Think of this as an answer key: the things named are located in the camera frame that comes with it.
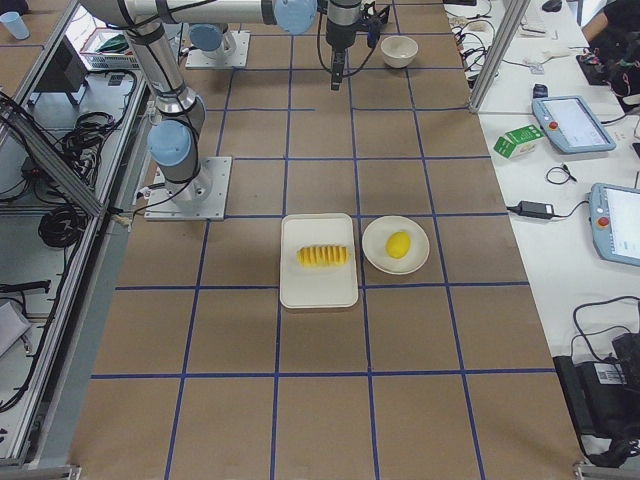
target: green and white carton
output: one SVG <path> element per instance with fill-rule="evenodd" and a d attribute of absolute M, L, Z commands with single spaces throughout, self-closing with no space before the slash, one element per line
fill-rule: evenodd
<path fill-rule="evenodd" d="M 505 158 L 513 158 L 532 151 L 542 137 L 544 134 L 539 128 L 527 125 L 502 135 L 493 149 Z"/>

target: touchscreen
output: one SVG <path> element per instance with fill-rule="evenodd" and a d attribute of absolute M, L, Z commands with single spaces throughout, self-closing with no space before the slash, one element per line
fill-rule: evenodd
<path fill-rule="evenodd" d="M 575 98 L 544 102 L 553 119 L 558 122 L 562 135 L 571 147 L 588 147 L 607 143 L 594 119 Z"/>
<path fill-rule="evenodd" d="M 640 194 L 606 188 L 613 253 L 640 259 Z"/>

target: white bowl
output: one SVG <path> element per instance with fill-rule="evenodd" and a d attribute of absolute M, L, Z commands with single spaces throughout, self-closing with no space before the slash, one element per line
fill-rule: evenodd
<path fill-rule="evenodd" d="M 396 232 L 407 232 L 411 247 L 402 258 L 387 254 L 387 240 Z M 422 267 L 429 258 L 429 237 L 413 220 L 395 215 L 380 217 L 369 224 L 362 235 L 364 256 L 378 270 L 392 275 L 406 275 Z"/>
<path fill-rule="evenodd" d="M 382 40 L 380 44 L 384 63 L 391 68 L 404 68 L 418 54 L 418 44 L 412 38 L 394 35 Z"/>

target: barcode label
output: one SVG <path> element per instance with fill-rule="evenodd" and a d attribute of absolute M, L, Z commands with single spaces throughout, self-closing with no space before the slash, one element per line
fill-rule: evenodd
<path fill-rule="evenodd" d="M 607 363 L 596 363 L 596 373 L 598 374 L 598 380 L 602 385 L 623 385 L 627 381 L 624 378 L 622 369 L 616 365 L 609 365 Z"/>

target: white desk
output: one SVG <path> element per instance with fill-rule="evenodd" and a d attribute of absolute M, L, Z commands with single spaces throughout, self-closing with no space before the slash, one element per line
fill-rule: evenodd
<path fill-rule="evenodd" d="M 569 50 L 571 54 L 563 58 L 553 58 L 542 67 L 544 74 L 535 75 L 520 65 L 511 65 L 502 62 L 497 77 L 493 80 L 491 89 L 480 106 L 480 113 L 507 113 L 528 114 L 531 113 L 531 96 L 533 86 L 536 83 L 547 85 L 549 96 L 580 95 L 596 115 L 621 115 L 622 109 L 615 95 L 607 86 L 589 85 L 582 74 L 575 59 L 582 53 L 581 47 L 587 45 L 580 27 L 572 16 L 567 4 L 557 13 L 542 11 L 540 6 L 543 0 L 531 0 L 531 5 L 539 8 L 540 18 L 547 28 L 545 37 L 531 37 L 516 34 L 513 38 L 504 60 L 515 63 L 543 62 L 546 58 L 545 51 L 558 52 Z M 504 16 L 505 9 L 502 0 L 491 2 L 492 9 L 487 19 L 494 27 L 498 28 Z M 453 14 L 472 17 L 488 10 L 487 2 L 480 0 L 476 7 L 447 6 L 447 10 Z M 472 31 L 482 39 L 485 46 L 491 44 L 490 31 Z M 470 36 L 464 42 L 465 47 L 477 47 L 479 42 Z"/>
<path fill-rule="evenodd" d="M 506 205 L 520 200 L 551 203 L 557 214 L 566 215 L 585 199 L 596 182 L 633 187 L 640 159 L 631 148 L 638 117 L 628 117 L 607 130 L 618 147 L 604 154 L 562 155 L 542 140 L 531 153 L 508 160 L 493 152 L 495 140 L 505 131 L 535 121 L 531 115 L 480 115 Z M 552 185 L 547 170 L 565 162 L 577 183 Z M 570 218 L 545 221 L 511 215 L 531 289 L 552 355 L 568 354 L 577 333 L 572 323 L 575 307 L 586 302 L 640 293 L 640 269 L 601 260 L 592 244 L 588 207 L 581 206 Z M 585 331 L 626 325 L 638 331 L 635 304 L 620 303 L 580 312 Z M 610 341 L 622 330 L 591 337 L 600 352 L 611 351 Z M 587 359 L 582 341 L 576 342 L 576 359 Z"/>

